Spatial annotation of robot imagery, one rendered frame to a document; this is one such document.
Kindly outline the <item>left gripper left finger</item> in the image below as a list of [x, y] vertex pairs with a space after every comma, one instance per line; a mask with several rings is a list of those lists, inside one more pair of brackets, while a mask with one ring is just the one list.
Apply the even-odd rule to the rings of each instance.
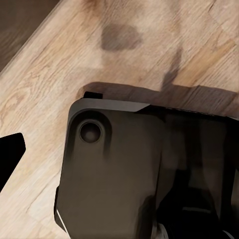
[[0, 138], [0, 192], [26, 151], [21, 132]]

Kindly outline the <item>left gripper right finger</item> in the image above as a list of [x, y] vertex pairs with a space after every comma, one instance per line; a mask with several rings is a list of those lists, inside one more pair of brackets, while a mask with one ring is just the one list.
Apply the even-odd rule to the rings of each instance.
[[239, 134], [228, 132], [224, 141], [223, 150], [239, 172]]

